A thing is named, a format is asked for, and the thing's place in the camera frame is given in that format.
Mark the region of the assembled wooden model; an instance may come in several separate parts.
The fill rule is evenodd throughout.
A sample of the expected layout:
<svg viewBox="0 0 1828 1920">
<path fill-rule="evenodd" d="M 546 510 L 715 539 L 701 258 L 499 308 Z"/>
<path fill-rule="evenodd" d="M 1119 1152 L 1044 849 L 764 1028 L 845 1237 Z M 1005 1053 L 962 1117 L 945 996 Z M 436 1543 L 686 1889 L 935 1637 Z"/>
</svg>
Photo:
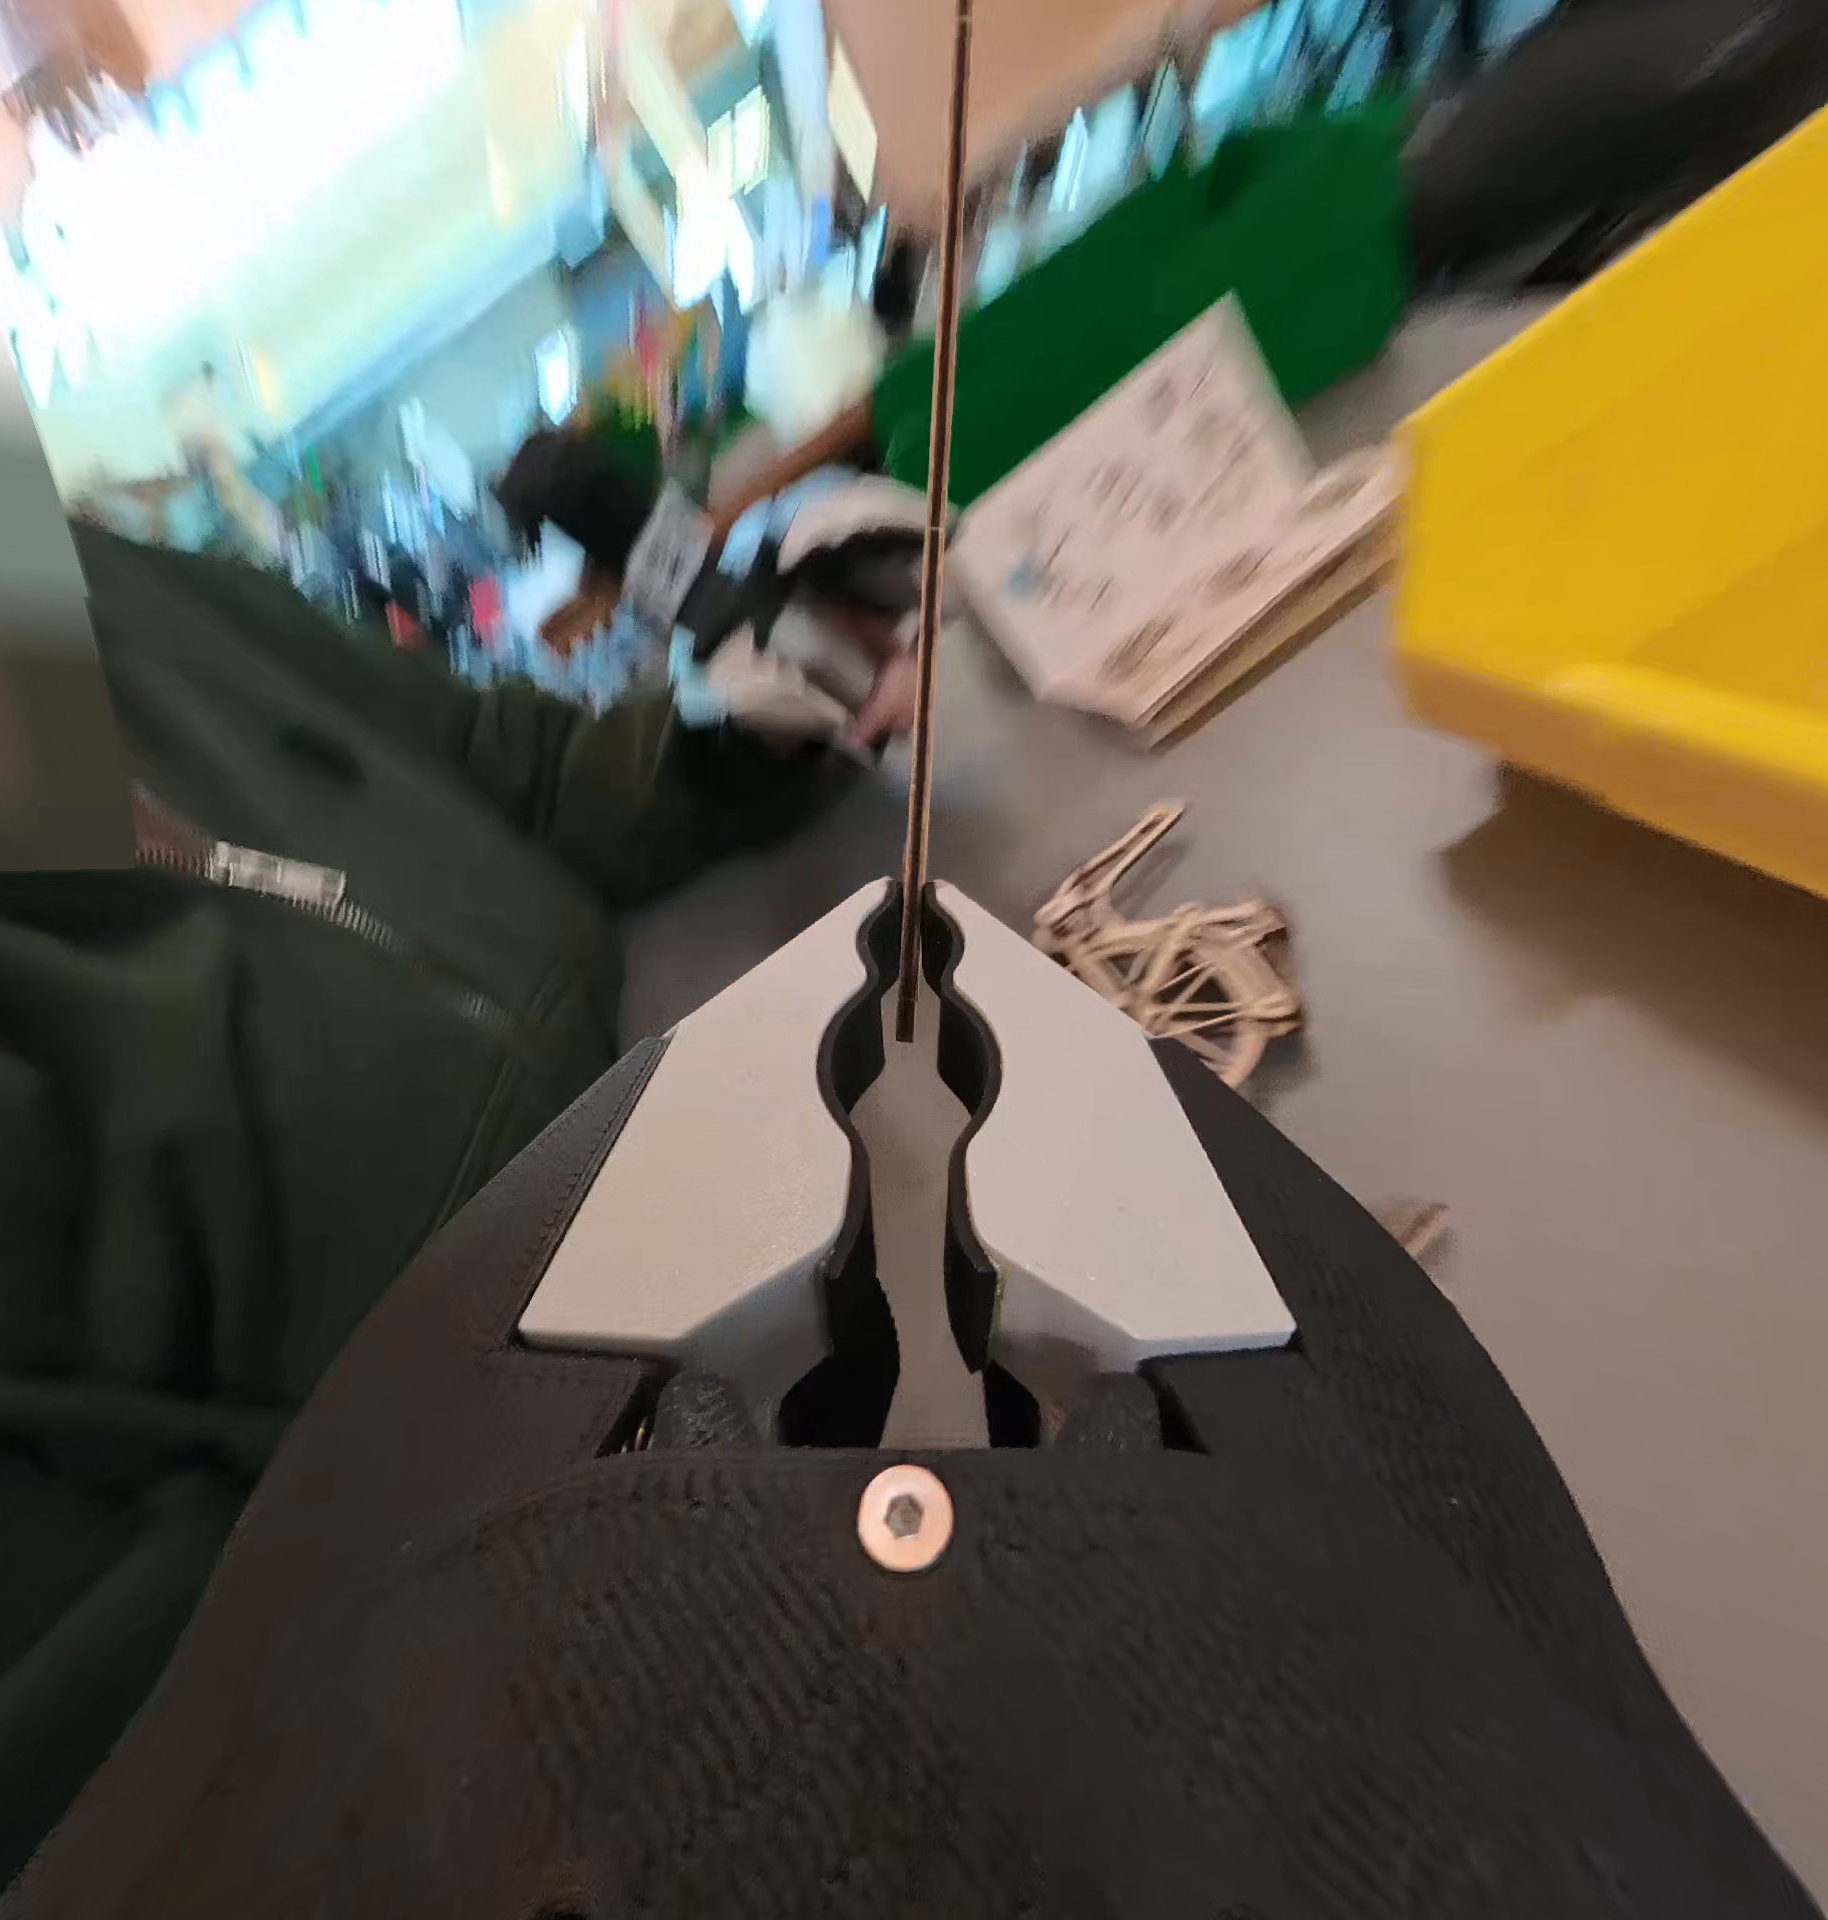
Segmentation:
<svg viewBox="0 0 1828 1920">
<path fill-rule="evenodd" d="M 1184 801 L 1146 807 L 1075 865 L 1036 910 L 1030 941 L 1149 1040 L 1182 1043 L 1217 1079 L 1244 1090 L 1306 1019 L 1286 917 L 1254 895 L 1151 917 L 1119 905 L 1123 882 L 1163 849 L 1184 815 Z"/>
</svg>

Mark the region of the yellow plastic bin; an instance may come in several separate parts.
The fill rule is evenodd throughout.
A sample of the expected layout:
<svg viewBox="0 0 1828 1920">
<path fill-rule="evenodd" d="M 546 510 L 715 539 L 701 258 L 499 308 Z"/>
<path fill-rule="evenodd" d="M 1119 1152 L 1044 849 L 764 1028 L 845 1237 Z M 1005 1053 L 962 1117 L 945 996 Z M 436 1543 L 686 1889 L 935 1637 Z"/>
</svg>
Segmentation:
<svg viewBox="0 0 1828 1920">
<path fill-rule="evenodd" d="M 1408 712 L 1828 899 L 1828 104 L 1403 448 Z"/>
</svg>

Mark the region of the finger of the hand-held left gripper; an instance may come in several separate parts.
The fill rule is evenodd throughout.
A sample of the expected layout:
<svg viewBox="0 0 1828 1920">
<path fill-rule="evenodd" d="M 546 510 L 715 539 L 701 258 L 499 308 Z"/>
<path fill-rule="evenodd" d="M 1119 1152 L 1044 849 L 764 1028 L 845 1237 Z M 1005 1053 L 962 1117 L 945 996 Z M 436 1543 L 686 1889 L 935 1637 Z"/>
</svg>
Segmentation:
<svg viewBox="0 0 1828 1920">
<path fill-rule="evenodd" d="M 872 470 L 815 470 L 768 504 L 764 583 L 917 585 L 928 496 Z"/>
<path fill-rule="evenodd" d="M 701 691 L 743 728 L 789 747 L 863 750 L 878 658 L 834 629 L 736 629 L 694 658 Z"/>
</svg>

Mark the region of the wooden puzzle sheet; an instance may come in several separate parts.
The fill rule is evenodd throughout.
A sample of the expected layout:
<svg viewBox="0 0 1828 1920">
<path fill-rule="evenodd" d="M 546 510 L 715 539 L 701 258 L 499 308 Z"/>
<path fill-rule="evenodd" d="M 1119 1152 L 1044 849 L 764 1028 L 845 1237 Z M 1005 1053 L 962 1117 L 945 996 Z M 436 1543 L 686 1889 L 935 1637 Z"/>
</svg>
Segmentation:
<svg viewBox="0 0 1828 1920">
<path fill-rule="evenodd" d="M 973 3 L 953 6 L 950 98 L 947 98 L 947 166 L 945 201 L 937 248 L 937 312 L 932 331 L 932 367 L 928 395 L 928 483 L 921 608 L 914 631 L 914 683 L 906 844 L 901 872 L 901 960 L 896 979 L 892 1038 L 901 1045 L 914 1040 L 923 991 L 923 901 L 928 887 L 928 816 L 935 773 L 935 678 L 937 641 L 945 608 L 945 567 L 950 539 L 950 450 L 957 322 L 962 297 L 962 248 L 967 224 L 967 117 L 973 89 Z"/>
</svg>

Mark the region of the illustrated instruction booklet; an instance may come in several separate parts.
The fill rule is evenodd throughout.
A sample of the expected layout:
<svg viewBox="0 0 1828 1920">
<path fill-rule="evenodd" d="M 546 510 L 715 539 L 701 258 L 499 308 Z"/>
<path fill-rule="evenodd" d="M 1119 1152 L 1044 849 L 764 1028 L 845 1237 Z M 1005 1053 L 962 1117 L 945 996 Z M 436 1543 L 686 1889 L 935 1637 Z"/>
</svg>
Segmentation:
<svg viewBox="0 0 1828 1920">
<path fill-rule="evenodd" d="M 1153 751 L 1382 583 L 1403 480 L 1314 458 L 1223 295 L 962 510 L 950 575 L 1039 702 Z"/>
</svg>

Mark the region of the green plastic bin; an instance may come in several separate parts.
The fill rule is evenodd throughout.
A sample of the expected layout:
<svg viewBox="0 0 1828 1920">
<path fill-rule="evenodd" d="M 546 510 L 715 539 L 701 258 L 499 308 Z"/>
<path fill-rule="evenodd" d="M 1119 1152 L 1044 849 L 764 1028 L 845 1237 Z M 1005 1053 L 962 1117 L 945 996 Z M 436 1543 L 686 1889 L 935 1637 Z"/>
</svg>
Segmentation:
<svg viewBox="0 0 1828 1920">
<path fill-rule="evenodd" d="M 947 496 L 973 504 L 1219 300 L 1286 405 L 1368 365 L 1412 292 L 1403 147 L 1382 94 L 1228 132 L 962 311 Z"/>
</svg>

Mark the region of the grey desk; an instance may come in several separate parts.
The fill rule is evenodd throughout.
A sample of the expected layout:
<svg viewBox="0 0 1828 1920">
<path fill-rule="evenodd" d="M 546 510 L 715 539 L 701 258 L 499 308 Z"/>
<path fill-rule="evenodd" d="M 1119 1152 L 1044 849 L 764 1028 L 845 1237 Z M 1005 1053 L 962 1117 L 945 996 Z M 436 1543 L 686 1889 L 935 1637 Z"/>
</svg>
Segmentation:
<svg viewBox="0 0 1828 1920">
<path fill-rule="evenodd" d="M 1151 801 L 1135 899 L 1258 891 L 1258 1102 L 1530 1411 L 1650 1662 L 1828 1913 L 1828 905 L 1421 727 L 1371 597 L 1146 755 L 943 641 L 932 866 L 1015 930 Z"/>
</svg>

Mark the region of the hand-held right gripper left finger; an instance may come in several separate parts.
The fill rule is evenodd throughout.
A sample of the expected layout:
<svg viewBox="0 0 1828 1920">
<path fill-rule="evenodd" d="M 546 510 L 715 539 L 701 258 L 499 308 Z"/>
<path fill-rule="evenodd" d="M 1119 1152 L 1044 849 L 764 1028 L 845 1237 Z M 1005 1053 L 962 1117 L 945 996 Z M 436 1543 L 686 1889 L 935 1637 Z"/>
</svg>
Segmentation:
<svg viewBox="0 0 1828 1920">
<path fill-rule="evenodd" d="M 830 1354 L 819 1270 L 856 1157 L 823 1047 L 874 978 L 872 880 L 680 1019 L 592 1174 L 518 1339 L 705 1372 L 808 1372 Z"/>
</svg>

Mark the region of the black office chair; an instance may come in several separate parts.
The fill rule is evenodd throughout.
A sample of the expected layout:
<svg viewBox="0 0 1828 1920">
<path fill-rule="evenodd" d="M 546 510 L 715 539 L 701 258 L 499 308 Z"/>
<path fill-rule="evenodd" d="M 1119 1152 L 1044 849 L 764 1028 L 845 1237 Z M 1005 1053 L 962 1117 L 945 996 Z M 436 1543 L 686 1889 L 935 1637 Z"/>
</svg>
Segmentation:
<svg viewBox="0 0 1828 1920">
<path fill-rule="evenodd" d="M 1576 282 L 1826 104 L 1828 3 L 1551 5 L 1417 109 L 1415 280 Z"/>
</svg>

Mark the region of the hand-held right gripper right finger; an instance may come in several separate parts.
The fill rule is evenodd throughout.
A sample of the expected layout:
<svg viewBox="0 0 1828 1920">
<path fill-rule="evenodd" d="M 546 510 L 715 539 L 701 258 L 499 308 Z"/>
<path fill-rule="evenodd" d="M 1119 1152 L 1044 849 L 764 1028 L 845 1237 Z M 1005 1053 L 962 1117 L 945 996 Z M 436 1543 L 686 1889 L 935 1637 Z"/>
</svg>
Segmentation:
<svg viewBox="0 0 1828 1920">
<path fill-rule="evenodd" d="M 945 880 L 923 895 L 947 1321 L 973 1372 L 1282 1350 L 1293 1316 L 1141 1028 Z"/>
</svg>

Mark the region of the dark green zip jacket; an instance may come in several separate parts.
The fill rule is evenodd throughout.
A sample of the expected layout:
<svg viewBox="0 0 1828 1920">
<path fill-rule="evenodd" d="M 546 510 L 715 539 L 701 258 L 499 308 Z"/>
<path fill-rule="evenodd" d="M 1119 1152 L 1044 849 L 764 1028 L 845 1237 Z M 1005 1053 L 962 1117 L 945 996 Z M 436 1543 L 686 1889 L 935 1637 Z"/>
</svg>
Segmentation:
<svg viewBox="0 0 1828 1920">
<path fill-rule="evenodd" d="M 133 870 L 0 877 L 0 1687 L 156 1529 L 178 1633 L 284 1428 L 428 1236 L 614 1060 L 575 882 L 390 928 Z"/>
</svg>

